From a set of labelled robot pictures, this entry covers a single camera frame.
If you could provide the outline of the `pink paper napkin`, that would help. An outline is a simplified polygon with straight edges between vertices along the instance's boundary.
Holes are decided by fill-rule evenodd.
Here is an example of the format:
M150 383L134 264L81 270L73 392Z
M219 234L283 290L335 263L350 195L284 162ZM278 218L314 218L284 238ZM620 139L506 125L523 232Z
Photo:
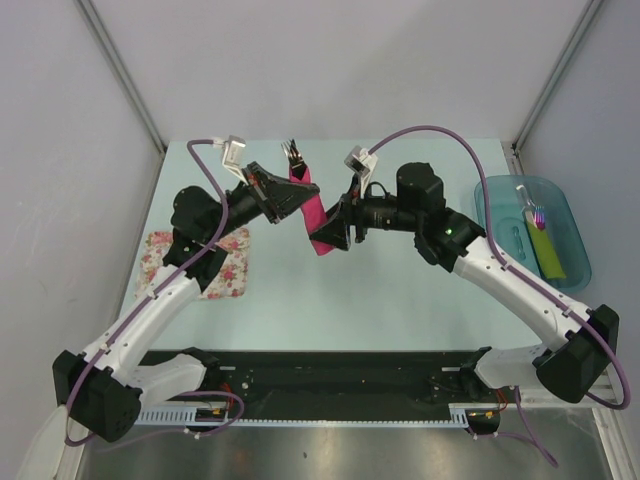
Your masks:
M289 168L289 180L297 184L311 184L311 174L307 167L302 169ZM301 207L304 224L308 235L324 226L328 217L319 195L314 196ZM311 240L311 245L318 256L330 253L334 247L316 240Z

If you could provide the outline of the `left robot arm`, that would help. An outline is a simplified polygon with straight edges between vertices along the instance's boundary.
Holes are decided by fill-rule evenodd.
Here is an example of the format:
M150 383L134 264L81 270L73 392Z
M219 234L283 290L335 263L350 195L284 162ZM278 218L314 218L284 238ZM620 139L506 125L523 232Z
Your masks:
M172 244L152 283L132 308L81 353L52 365L56 400L69 418L107 442L121 439L142 409L193 393L207 400L221 387L215 362L188 349L154 367L141 361L175 317L218 276L228 253L220 238L263 216L276 224L320 189L273 175L252 162L235 189L218 199L199 186L173 200Z

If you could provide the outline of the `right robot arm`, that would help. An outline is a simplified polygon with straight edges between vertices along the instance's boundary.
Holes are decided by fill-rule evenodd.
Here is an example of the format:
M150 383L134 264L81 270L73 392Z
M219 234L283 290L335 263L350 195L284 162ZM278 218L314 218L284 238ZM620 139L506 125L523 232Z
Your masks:
M617 346L617 313L570 299L499 251L481 226L447 206L443 181L430 164L401 166L393 194L350 189L310 237L346 251L370 229L412 233L427 263L483 289L539 338L529 347L475 352L460 368L469 399L484 401L507 386L543 387L577 404L609 366Z

